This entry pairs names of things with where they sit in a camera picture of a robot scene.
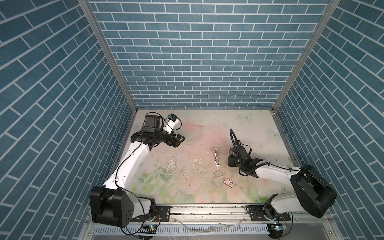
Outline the red staple box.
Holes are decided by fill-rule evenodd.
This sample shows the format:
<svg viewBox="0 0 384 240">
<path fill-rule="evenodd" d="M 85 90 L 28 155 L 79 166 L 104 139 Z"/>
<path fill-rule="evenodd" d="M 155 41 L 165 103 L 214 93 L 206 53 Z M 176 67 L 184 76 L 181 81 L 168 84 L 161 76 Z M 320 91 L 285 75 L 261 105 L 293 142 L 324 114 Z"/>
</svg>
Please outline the red staple box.
<svg viewBox="0 0 384 240">
<path fill-rule="evenodd" d="M 233 182 L 232 180 L 228 179 L 228 178 L 225 178 L 224 181 L 223 181 L 223 183 L 224 183 L 226 186 L 230 187 L 230 188 L 232 188 L 232 187 L 234 186 L 234 182 Z"/>
</svg>

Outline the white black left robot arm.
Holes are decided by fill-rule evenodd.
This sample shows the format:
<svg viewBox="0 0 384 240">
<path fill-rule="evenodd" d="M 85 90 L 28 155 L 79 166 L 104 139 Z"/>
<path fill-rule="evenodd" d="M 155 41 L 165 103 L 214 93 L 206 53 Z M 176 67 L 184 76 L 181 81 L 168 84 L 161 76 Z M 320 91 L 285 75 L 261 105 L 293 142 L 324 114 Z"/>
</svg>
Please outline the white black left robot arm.
<svg viewBox="0 0 384 240">
<path fill-rule="evenodd" d="M 128 151 L 112 175 L 90 192 L 92 221 L 97 224 L 125 228 L 135 218 L 149 221 L 156 216 L 156 202 L 139 198 L 131 190 L 134 177 L 154 147 L 164 143 L 177 148 L 185 137 L 175 132 L 182 121 L 174 114 L 164 118 L 158 113 L 145 115 L 140 131 L 132 134 Z"/>
</svg>

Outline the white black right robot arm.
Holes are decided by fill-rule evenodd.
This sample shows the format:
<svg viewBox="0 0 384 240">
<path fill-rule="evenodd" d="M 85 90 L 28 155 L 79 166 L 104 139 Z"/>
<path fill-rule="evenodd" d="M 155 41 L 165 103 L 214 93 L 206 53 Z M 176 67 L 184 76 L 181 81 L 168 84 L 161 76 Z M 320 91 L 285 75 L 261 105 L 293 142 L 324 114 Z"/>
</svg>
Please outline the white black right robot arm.
<svg viewBox="0 0 384 240">
<path fill-rule="evenodd" d="M 265 217 L 272 221 L 289 212 L 307 212 L 316 218 L 324 216 L 337 198 L 337 192 L 311 165 L 284 167 L 251 158 L 251 151 L 241 145 L 230 148 L 228 164 L 237 167 L 244 177 L 272 180 L 293 189 L 290 194 L 273 194 L 264 203 Z"/>
</svg>

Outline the empty clear staple tray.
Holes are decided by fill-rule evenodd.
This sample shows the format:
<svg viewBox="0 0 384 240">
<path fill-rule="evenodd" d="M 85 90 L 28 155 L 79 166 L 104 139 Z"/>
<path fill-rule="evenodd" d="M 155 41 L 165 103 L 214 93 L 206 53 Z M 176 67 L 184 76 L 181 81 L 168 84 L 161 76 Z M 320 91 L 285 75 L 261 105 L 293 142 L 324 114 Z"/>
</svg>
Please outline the empty clear staple tray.
<svg viewBox="0 0 384 240">
<path fill-rule="evenodd" d="M 225 176 L 226 173 L 225 173 L 224 170 L 218 170 L 218 171 L 215 171 L 215 172 L 213 173 L 213 175 L 214 175 L 215 178 L 220 178 L 220 177 L 222 177 L 222 176 Z"/>
</svg>

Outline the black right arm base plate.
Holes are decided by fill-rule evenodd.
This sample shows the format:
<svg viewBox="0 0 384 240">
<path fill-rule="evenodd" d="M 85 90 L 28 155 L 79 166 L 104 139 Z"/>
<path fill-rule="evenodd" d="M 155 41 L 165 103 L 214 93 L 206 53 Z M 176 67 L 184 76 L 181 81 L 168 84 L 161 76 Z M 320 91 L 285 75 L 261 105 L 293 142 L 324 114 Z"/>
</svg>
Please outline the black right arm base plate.
<svg viewBox="0 0 384 240">
<path fill-rule="evenodd" d="M 290 213 L 279 214 L 271 207 L 266 207 L 264 205 L 247 205 L 244 209 L 250 216 L 252 222 L 288 222 L 291 220 Z"/>
</svg>

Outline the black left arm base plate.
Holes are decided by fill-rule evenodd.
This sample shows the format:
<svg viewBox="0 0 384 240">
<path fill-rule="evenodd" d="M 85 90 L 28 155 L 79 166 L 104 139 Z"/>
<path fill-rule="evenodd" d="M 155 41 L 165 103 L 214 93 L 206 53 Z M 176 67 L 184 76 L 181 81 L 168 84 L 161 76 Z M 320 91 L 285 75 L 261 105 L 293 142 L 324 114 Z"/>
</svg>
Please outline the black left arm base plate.
<svg viewBox="0 0 384 240">
<path fill-rule="evenodd" d="M 171 206 L 156 206 L 155 210 L 150 210 L 148 214 L 145 216 L 139 215 L 135 218 L 131 219 L 131 222 L 133 223 L 142 223 L 144 220 L 149 221 L 152 220 L 154 217 L 157 217 L 157 222 L 160 221 L 160 223 L 163 222 L 169 222 L 171 216 Z"/>
</svg>

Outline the aluminium front rail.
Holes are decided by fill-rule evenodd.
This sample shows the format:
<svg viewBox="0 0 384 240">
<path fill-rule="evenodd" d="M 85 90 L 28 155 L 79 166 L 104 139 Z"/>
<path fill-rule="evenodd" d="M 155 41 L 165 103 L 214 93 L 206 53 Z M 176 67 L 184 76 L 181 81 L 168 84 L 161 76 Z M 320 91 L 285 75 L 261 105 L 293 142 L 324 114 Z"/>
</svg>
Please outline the aluminium front rail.
<svg viewBox="0 0 384 240">
<path fill-rule="evenodd" d="M 256 204 L 158 205 L 151 222 L 119 227 L 87 220 L 81 240 L 340 240 L 330 213 L 316 218 L 308 213 L 282 214 L 269 221 Z"/>
</svg>

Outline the aluminium corner post right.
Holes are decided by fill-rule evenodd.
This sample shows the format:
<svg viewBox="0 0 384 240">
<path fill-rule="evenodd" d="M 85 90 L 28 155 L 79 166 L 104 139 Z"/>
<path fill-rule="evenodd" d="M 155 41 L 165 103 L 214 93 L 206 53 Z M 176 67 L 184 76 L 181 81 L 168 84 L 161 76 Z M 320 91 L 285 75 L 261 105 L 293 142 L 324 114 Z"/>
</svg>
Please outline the aluminium corner post right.
<svg viewBox="0 0 384 240">
<path fill-rule="evenodd" d="M 334 12 L 336 11 L 337 7 L 339 6 L 341 0 L 331 0 L 329 1 L 328 5 L 326 6 L 319 22 L 317 23 L 316 27 L 314 28 L 314 31 L 309 38 L 302 54 L 299 56 L 298 61 L 296 65 L 293 67 L 293 70 L 290 74 L 290 76 L 287 78 L 287 81 L 282 88 L 281 93 L 279 94 L 276 102 L 274 103 L 272 107 L 272 115 L 276 115 L 279 108 L 281 107 L 284 98 L 287 96 L 289 90 L 293 86 L 294 82 L 296 81 L 296 78 L 298 77 L 300 71 L 302 70 L 305 62 L 307 61 L 309 55 L 312 53 L 316 43 L 318 42 L 320 36 L 322 35 L 323 31 L 325 30 L 328 22 L 330 21 L 331 17 L 333 16 Z"/>
</svg>

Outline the aluminium corner post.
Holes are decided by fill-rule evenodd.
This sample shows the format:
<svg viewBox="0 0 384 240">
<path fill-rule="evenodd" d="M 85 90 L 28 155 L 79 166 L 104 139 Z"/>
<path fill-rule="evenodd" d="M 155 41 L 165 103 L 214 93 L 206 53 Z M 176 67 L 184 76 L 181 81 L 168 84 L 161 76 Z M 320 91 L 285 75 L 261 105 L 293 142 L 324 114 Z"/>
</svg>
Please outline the aluminium corner post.
<svg viewBox="0 0 384 240">
<path fill-rule="evenodd" d="M 97 21 L 96 15 L 91 7 L 91 4 L 89 1 L 86 0 L 78 0 L 78 3 L 95 35 L 95 38 L 97 42 L 99 43 L 101 50 L 103 51 L 105 58 L 117 80 L 118 85 L 120 86 L 121 90 L 123 91 L 123 94 L 131 107 L 134 115 L 137 113 L 137 107 L 135 106 L 135 103 L 131 97 L 131 94 L 129 93 L 129 90 L 127 88 L 127 84 L 121 74 L 121 71 L 119 70 L 119 67 L 116 63 L 116 60 L 112 54 L 112 51 L 108 45 L 108 42 L 103 34 L 103 31 Z"/>
<path fill-rule="evenodd" d="M 296 81 L 296 78 L 298 77 L 300 71 L 302 70 L 305 62 L 307 61 L 309 55 L 312 53 L 316 43 L 318 42 L 320 36 L 322 35 L 323 31 L 325 30 L 328 22 L 330 21 L 331 17 L 333 16 L 334 12 L 336 11 L 337 7 L 339 6 L 341 0 L 331 0 L 329 1 L 328 5 L 326 6 L 319 22 L 317 23 L 316 27 L 314 28 L 314 31 L 309 38 L 302 54 L 299 56 L 298 61 L 296 65 L 293 67 L 293 70 L 290 74 L 290 76 L 287 78 L 287 81 L 282 88 L 281 93 L 279 94 L 276 102 L 274 103 L 272 107 L 272 115 L 276 115 L 279 108 L 281 107 L 284 98 L 287 96 L 289 90 L 293 86 L 294 82 Z"/>
</svg>

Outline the aluminium corner post left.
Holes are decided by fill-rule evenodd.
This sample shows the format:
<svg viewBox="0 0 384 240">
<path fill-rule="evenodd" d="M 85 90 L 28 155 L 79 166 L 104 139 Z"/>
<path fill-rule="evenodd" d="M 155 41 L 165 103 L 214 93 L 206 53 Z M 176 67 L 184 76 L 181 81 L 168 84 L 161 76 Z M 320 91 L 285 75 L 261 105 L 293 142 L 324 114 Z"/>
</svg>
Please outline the aluminium corner post left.
<svg viewBox="0 0 384 240">
<path fill-rule="evenodd" d="M 116 63 L 116 60 L 112 54 L 112 51 L 108 45 L 108 42 L 103 34 L 103 31 L 97 21 L 96 15 L 91 7 L 91 4 L 89 1 L 86 0 L 78 0 L 78 3 L 95 35 L 95 38 L 97 42 L 99 43 L 101 50 L 103 51 L 105 58 L 117 80 L 118 85 L 120 86 L 121 90 L 123 91 L 123 94 L 131 107 L 134 115 L 137 113 L 137 107 L 135 106 L 135 103 L 131 97 L 131 94 L 129 93 L 129 90 L 127 88 L 127 84 L 121 74 L 121 71 L 119 70 L 119 67 Z"/>
</svg>

